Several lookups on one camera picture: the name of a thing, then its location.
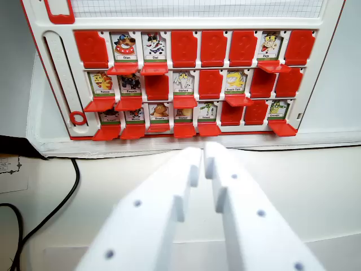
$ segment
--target cartoon lion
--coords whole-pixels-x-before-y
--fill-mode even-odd
[[[113,87],[113,81],[112,79],[106,75],[105,72],[97,72],[94,76],[94,82],[96,85],[105,90],[112,89]]]
[[[261,51],[264,52],[269,50],[275,50],[277,47],[276,39],[277,39],[276,32],[268,32],[265,36],[265,42],[262,44]]]
[[[151,113],[151,116],[154,116],[154,117],[168,117],[167,107],[162,103],[157,104],[157,106],[153,110],[153,113]]]

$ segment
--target white wall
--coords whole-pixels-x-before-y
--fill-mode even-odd
[[[347,0],[299,131],[361,130],[360,0]]]
[[[25,137],[35,46],[20,1],[0,8],[0,135]]]

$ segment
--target cartoon dog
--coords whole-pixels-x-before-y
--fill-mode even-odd
[[[114,44],[116,45],[114,52],[120,55],[134,55],[135,38],[122,34]]]
[[[174,83],[182,89],[191,88],[193,78],[188,72],[180,72],[179,75],[175,77]]]
[[[261,51],[262,52],[266,51],[267,53],[269,50],[275,50],[277,47],[276,39],[277,39],[276,32],[268,32],[265,36],[265,42],[262,44]]]
[[[157,106],[153,110],[153,113],[151,113],[151,116],[154,116],[154,117],[168,117],[167,107],[162,103],[157,104]]]
[[[226,82],[229,88],[240,88],[244,85],[243,75],[241,72],[229,72],[227,74]]]
[[[147,43],[144,45],[144,53],[146,55],[161,55],[165,50],[165,45],[163,41],[159,40],[158,33],[154,35],[148,33]]]
[[[96,85],[105,90],[112,89],[113,87],[113,81],[112,79],[106,75],[105,72],[97,72],[95,75],[93,75],[94,82]]]
[[[130,85],[131,89],[140,89],[140,82],[137,76],[133,73],[131,75],[122,75],[122,87],[126,88],[126,85]]]

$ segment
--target white plastic frame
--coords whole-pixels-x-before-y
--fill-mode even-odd
[[[49,76],[49,80],[51,82],[56,99],[58,100],[58,104],[69,130],[69,134],[74,137],[93,136],[98,130],[97,124],[99,120],[95,113],[90,112],[85,113],[88,126],[83,125],[82,128],[79,128],[78,126],[71,124],[69,119],[67,100],[63,95],[63,91],[58,83],[57,76],[52,70],[52,62],[47,52],[47,47],[43,42],[43,35],[45,32],[53,31],[57,33],[62,39],[64,49],[69,60],[69,66],[72,70],[76,87],[79,90],[82,89],[82,87],[86,84],[82,82],[81,79],[83,78],[82,74],[84,67],[78,55],[77,45],[73,35],[74,30],[98,30],[103,31],[103,35],[109,36],[107,31],[126,32],[132,30],[131,32],[133,33],[133,31],[135,31],[135,35],[137,35],[137,32],[141,32],[142,30],[155,29],[156,31],[160,31],[160,29],[162,29],[163,32],[167,32],[167,34],[162,34],[162,36],[167,40],[167,64],[169,68],[172,68],[173,64],[171,63],[171,53],[169,50],[170,42],[168,42],[168,40],[170,40],[170,30],[189,29],[193,32],[197,31],[198,43],[200,43],[200,32],[206,29],[221,29],[224,32],[228,31],[227,34],[225,34],[227,37],[231,37],[232,31],[235,29],[250,29],[257,31],[257,34],[255,34],[256,36],[261,35],[263,30],[279,30],[282,33],[282,29],[284,29],[284,31],[287,31],[286,34],[288,34],[289,30],[313,29],[315,30],[317,37],[315,39],[310,59],[307,61],[306,66],[295,66],[307,68],[304,70],[303,79],[297,94],[297,99],[294,101],[292,110],[287,117],[288,123],[291,124],[294,128],[298,128],[301,122],[301,119],[299,119],[298,116],[300,114],[303,115],[306,109],[316,78],[332,38],[332,34],[340,15],[343,3],[344,0],[325,0],[319,18],[187,18],[187,20],[184,20],[183,18],[137,18],[136,20],[129,20],[129,18],[76,18],[74,24],[55,25],[50,22],[43,1],[40,2],[38,0],[23,0],[24,8],[36,40],[39,54],[42,57],[43,64]],[[231,39],[229,38],[227,41],[227,52],[229,52],[230,42]],[[281,60],[283,59],[287,42],[288,38],[285,36],[279,56]],[[137,51],[138,56],[139,54],[143,54],[142,48],[137,47]],[[197,53],[197,56],[198,63],[196,67],[199,67],[199,53]],[[109,58],[109,67],[111,67],[111,60],[112,57]],[[138,57],[138,64],[140,68],[143,65],[142,61],[143,58]],[[223,69],[227,68],[226,62],[227,61],[225,61],[224,67],[222,67]],[[232,67],[232,69],[235,68],[248,69],[249,67]],[[81,100],[81,107],[84,108],[89,104],[91,99],[88,95],[81,94],[81,91],[79,91],[79,96]]]

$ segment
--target cartoon bear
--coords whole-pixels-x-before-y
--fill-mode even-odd
[[[114,44],[116,45],[114,52],[120,55],[134,55],[135,38],[122,34]]]
[[[168,117],[167,107],[162,103],[157,104],[157,106],[153,110],[153,113],[151,113],[151,116],[154,116],[154,117]]]

